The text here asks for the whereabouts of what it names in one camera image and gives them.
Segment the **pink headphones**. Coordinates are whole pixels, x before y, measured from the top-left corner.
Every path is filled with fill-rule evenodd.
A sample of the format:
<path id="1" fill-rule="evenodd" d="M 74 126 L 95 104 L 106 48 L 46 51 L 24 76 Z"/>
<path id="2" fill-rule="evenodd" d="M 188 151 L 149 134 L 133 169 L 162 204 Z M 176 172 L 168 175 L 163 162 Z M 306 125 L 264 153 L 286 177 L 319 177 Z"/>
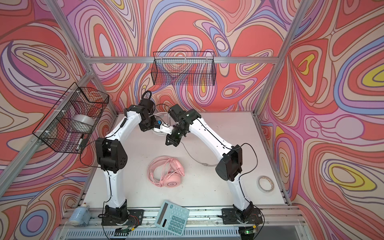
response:
<path id="1" fill-rule="evenodd" d="M 185 169 L 177 158 L 160 156 L 148 166 L 147 178 L 156 187 L 176 188 L 182 183 Z"/>

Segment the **white headphones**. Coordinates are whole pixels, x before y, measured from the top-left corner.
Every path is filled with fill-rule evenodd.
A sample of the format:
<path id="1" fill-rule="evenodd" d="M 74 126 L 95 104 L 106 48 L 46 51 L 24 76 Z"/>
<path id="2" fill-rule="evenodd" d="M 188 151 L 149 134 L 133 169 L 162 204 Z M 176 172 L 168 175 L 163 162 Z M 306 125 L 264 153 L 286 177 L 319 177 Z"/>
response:
<path id="1" fill-rule="evenodd" d="M 172 118 L 167 112 L 159 112 L 154 114 L 155 126 L 152 132 L 158 136 L 166 136 L 172 133 L 173 126 L 171 124 Z"/>

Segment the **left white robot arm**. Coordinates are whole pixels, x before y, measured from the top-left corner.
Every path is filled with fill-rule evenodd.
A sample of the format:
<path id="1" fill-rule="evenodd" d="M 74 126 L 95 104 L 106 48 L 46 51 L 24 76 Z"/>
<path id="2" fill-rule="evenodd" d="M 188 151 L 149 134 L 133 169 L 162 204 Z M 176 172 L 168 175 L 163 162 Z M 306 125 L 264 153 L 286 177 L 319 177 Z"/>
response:
<path id="1" fill-rule="evenodd" d="M 128 162 L 124 143 L 136 127 L 146 132 L 154 128 L 155 104 L 142 100 L 138 105 L 125 109 L 124 117 L 111 133 L 96 140 L 97 162 L 107 182 L 108 199 L 105 215 L 119 221 L 128 219 L 127 200 L 123 193 L 123 170 Z"/>

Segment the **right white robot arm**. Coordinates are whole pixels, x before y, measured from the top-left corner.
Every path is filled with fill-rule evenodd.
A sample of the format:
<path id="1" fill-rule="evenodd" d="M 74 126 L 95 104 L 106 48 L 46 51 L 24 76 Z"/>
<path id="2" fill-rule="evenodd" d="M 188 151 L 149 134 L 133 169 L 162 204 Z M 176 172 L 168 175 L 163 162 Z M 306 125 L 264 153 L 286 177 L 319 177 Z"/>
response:
<path id="1" fill-rule="evenodd" d="M 254 206 L 247 200 L 240 182 L 243 165 L 242 147 L 232 145 L 220 137 L 194 109 L 185 111 L 179 105 L 174 105 L 168 110 L 168 114 L 175 121 L 175 125 L 167 134 L 166 145 L 177 147 L 188 133 L 198 137 L 217 157 L 218 164 L 215 171 L 222 180 L 228 182 L 238 217 L 245 219 L 251 215 Z"/>

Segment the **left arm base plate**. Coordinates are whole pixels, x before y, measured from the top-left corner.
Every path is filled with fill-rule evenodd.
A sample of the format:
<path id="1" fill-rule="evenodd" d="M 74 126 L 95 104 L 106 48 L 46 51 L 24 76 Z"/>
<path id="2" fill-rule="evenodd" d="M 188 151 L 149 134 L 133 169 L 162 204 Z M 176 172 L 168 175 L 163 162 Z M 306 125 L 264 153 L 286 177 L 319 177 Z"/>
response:
<path id="1" fill-rule="evenodd" d="M 112 215 L 104 214 L 101 217 L 102 226 L 105 227 L 137 227 L 143 222 L 144 210 L 133 209 L 128 210 L 126 220 L 119 220 Z"/>

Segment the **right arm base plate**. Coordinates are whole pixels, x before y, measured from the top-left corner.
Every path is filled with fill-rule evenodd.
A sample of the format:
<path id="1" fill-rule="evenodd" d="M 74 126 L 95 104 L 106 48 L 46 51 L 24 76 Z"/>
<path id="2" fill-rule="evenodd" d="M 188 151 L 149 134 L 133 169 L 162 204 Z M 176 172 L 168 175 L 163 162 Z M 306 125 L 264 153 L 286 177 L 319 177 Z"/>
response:
<path id="1" fill-rule="evenodd" d="M 219 218 L 223 220 L 225 225 L 260 225 L 264 223 L 262 213 L 257 208 L 251 208 L 246 211 L 240 211 L 235 207 L 221 209 Z"/>

